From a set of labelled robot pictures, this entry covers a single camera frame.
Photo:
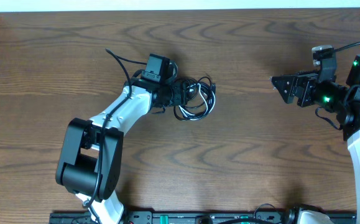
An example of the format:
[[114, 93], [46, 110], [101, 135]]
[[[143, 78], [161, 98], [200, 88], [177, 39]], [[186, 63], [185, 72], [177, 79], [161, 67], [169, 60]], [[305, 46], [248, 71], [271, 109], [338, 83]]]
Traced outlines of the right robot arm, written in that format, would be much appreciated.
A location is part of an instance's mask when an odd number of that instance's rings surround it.
[[353, 162], [356, 223], [360, 223], [360, 54], [354, 59], [345, 86], [335, 82], [335, 75], [324, 77], [323, 73], [319, 70], [282, 75], [272, 77], [271, 82], [287, 104], [297, 98], [300, 107], [318, 105], [336, 114], [339, 122], [336, 129], [343, 132]]

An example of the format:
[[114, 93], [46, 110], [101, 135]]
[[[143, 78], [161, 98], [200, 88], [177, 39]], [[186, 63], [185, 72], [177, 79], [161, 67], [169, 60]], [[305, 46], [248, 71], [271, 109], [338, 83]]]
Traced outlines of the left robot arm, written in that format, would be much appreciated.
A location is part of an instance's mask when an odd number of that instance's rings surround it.
[[173, 60], [150, 54], [144, 66], [126, 78], [122, 93], [104, 111], [87, 120], [74, 118], [67, 126], [55, 179], [82, 201], [96, 223], [119, 223], [124, 213], [115, 188], [126, 133], [152, 108], [186, 102]]

